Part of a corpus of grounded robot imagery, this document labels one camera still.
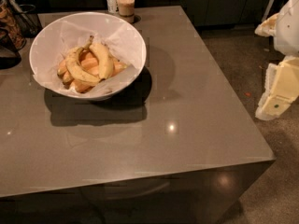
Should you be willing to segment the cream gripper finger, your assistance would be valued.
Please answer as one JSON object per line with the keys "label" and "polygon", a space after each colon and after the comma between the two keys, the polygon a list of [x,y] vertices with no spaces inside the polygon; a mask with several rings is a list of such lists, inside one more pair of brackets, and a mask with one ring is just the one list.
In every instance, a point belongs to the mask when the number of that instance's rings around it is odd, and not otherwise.
{"label": "cream gripper finger", "polygon": [[254,33],[259,36],[268,37],[276,35],[276,23],[278,19],[278,14],[274,14],[261,24],[257,26]]}
{"label": "cream gripper finger", "polygon": [[279,118],[299,97],[299,58],[286,56],[279,64],[268,64],[264,88],[255,117]]}

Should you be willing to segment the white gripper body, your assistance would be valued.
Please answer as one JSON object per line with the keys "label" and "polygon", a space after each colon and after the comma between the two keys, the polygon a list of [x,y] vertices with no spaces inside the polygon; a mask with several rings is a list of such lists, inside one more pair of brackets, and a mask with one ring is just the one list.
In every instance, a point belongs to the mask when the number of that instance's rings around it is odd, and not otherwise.
{"label": "white gripper body", "polygon": [[274,47],[286,56],[299,55],[299,0],[289,0],[278,13]]}

